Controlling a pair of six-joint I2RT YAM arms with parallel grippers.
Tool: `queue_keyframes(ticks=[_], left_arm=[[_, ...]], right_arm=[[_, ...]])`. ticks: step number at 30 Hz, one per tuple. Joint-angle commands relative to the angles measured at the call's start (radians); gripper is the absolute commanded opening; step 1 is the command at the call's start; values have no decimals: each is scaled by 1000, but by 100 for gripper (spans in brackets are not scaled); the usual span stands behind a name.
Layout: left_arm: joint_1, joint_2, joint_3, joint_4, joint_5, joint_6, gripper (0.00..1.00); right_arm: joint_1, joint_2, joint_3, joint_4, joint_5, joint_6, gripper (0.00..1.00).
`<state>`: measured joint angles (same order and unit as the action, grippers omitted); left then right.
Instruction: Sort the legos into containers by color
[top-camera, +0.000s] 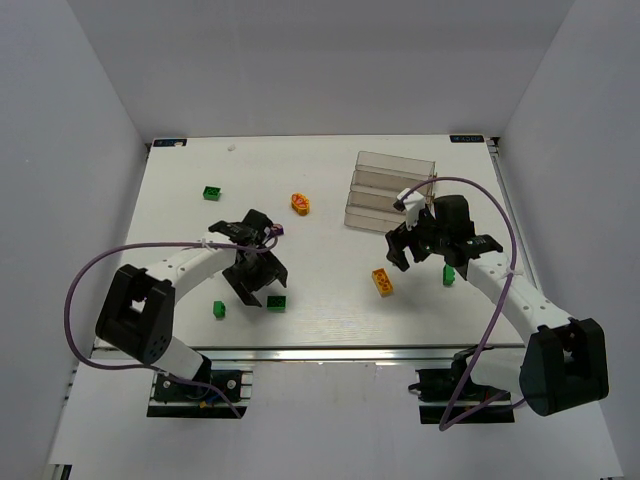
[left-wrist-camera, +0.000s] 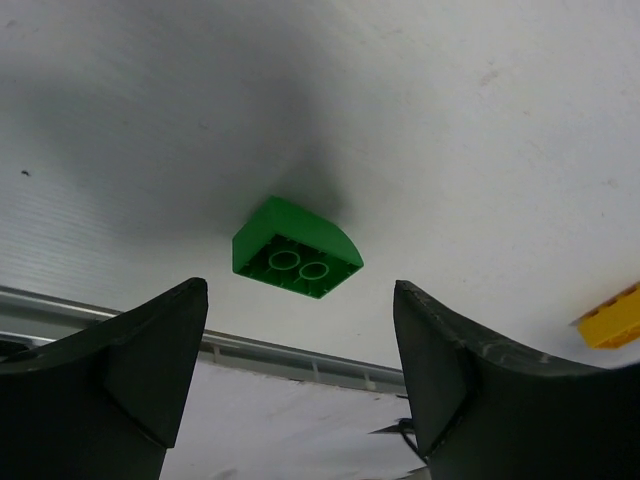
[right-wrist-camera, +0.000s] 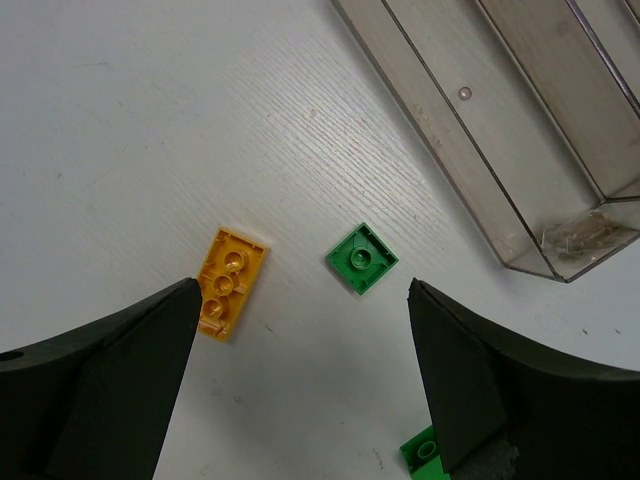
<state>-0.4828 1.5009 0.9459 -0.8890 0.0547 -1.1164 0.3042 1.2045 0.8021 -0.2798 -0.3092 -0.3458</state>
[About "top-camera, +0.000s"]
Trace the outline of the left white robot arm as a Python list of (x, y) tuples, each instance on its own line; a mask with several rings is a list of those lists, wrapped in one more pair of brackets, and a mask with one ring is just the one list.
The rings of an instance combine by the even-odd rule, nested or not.
[(145, 367), (198, 384), (210, 378), (211, 361), (173, 334), (177, 303), (220, 273), (241, 302), (259, 307), (254, 293), (288, 271), (267, 247), (274, 223), (251, 209), (237, 222), (220, 220), (202, 240), (144, 267), (126, 264), (112, 280), (96, 335)]

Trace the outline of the green square lego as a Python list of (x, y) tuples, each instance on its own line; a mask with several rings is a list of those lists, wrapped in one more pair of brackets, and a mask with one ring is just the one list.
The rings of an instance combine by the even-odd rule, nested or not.
[(267, 297), (267, 309), (269, 311), (282, 312), (286, 310), (287, 297), (284, 295), (272, 295)]

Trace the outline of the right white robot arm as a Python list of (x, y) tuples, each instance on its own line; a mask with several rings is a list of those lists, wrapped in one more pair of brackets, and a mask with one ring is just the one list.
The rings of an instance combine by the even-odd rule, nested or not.
[(435, 200), (428, 208), (418, 192), (402, 191), (394, 204), (405, 220), (385, 236), (388, 260), (401, 271), (431, 255), (482, 292), (519, 334), (519, 351), (485, 348), (458, 353), (448, 386), (464, 393), (479, 388), (522, 397), (548, 416), (605, 398), (609, 393), (605, 335), (593, 319), (578, 320), (554, 305), (516, 274), (502, 246), (479, 235), (461, 195)]

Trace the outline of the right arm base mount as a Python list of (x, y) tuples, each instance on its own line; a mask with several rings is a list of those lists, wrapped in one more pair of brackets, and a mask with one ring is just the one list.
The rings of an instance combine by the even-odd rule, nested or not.
[[(420, 423), (437, 425), (444, 414), (461, 375), (467, 367), (467, 360), (473, 355), (475, 348), (468, 348), (456, 353), (448, 368), (427, 368), (416, 371), (417, 381), (410, 384), (408, 392), (418, 397)], [(454, 419), (476, 405), (497, 395), (499, 390), (488, 385), (466, 381), (450, 419)], [(508, 424), (515, 422), (511, 395), (504, 394), (491, 405), (463, 419), (462, 424)]]

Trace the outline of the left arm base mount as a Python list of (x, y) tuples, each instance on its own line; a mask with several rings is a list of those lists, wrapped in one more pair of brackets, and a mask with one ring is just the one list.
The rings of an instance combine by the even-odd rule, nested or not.
[(169, 419), (240, 419), (246, 413), (252, 394), (250, 370), (212, 370), (210, 384), (233, 404), (239, 416), (218, 391), (195, 387), (155, 375), (150, 391), (147, 416)]

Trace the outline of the small green lego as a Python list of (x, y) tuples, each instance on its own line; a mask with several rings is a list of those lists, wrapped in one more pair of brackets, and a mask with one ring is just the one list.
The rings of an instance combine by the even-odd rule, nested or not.
[(213, 302), (213, 315), (216, 319), (222, 319), (226, 315), (226, 306), (223, 301), (216, 300)]

